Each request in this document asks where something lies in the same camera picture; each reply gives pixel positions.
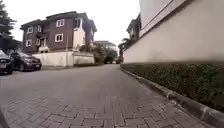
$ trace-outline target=white sky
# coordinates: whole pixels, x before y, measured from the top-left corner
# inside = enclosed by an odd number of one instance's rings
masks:
[[[3,0],[9,16],[16,20],[12,35],[22,41],[20,25],[46,16],[68,11],[86,12],[93,19],[98,32],[95,40],[109,40],[119,44],[128,37],[126,29],[137,17],[139,0]]]

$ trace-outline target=balcony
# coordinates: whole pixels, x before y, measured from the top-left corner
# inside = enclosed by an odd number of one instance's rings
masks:
[[[41,37],[46,37],[46,38],[48,38],[49,35],[50,35],[49,32],[37,32],[37,34],[36,34],[37,38],[41,38]]]

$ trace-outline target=black car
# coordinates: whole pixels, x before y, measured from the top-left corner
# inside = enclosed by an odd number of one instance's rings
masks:
[[[13,60],[0,50],[0,72],[12,74],[13,73]]]
[[[35,71],[41,69],[40,59],[23,52],[13,52],[10,56],[14,59],[14,69],[19,71]]]

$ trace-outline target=sidewalk curb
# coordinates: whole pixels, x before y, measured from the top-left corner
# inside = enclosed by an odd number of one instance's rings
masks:
[[[155,90],[159,94],[165,96],[167,99],[173,100],[178,107],[183,108],[184,110],[193,114],[195,117],[202,120],[203,122],[212,125],[216,128],[224,128],[224,113],[205,106],[201,103],[198,103],[194,100],[191,100],[185,96],[180,95],[177,92],[169,90],[143,77],[137,76],[127,70],[122,69],[121,67],[120,69],[121,71],[131,77],[134,77],[150,89]]]

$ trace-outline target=green hedge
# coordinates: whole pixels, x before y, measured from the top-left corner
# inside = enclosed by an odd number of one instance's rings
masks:
[[[224,63],[122,64],[121,67],[224,112]]]

